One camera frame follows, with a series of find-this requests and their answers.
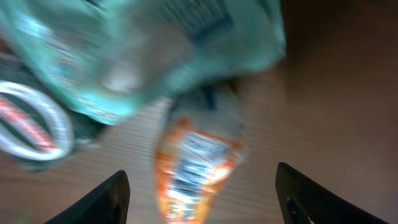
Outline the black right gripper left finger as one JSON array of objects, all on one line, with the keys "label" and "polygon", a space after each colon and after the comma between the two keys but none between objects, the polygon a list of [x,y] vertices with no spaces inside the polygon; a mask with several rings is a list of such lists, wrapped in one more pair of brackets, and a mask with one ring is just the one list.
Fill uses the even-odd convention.
[{"label": "black right gripper left finger", "polygon": [[119,170],[45,224],[126,224],[129,199],[127,174]]}]

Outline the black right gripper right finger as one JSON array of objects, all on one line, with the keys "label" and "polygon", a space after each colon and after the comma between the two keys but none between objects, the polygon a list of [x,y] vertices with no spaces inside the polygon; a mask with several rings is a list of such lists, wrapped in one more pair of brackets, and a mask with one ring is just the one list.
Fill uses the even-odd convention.
[{"label": "black right gripper right finger", "polygon": [[284,162],[278,163],[275,189],[288,224],[386,224]]}]

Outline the dark green round-logo packet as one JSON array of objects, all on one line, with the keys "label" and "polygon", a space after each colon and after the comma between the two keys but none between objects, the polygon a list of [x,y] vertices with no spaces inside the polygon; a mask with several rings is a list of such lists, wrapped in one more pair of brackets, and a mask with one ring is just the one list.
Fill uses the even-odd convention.
[{"label": "dark green round-logo packet", "polygon": [[15,56],[1,54],[1,150],[42,172],[94,149],[106,125],[68,109]]}]

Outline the orange snack packet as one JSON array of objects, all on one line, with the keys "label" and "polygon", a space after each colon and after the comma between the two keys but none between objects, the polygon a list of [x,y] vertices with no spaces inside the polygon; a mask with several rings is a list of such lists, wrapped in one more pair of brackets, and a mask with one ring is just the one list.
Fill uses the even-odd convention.
[{"label": "orange snack packet", "polygon": [[230,83],[179,96],[155,152],[164,223],[204,223],[216,195],[246,152],[237,89]]}]

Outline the teal wet wipes pack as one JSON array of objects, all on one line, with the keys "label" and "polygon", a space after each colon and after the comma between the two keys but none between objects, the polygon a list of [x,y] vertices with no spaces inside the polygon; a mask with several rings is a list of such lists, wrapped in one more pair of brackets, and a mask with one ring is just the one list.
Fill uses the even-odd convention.
[{"label": "teal wet wipes pack", "polygon": [[108,125],[285,55],[278,0],[1,0],[1,34],[69,108]]}]

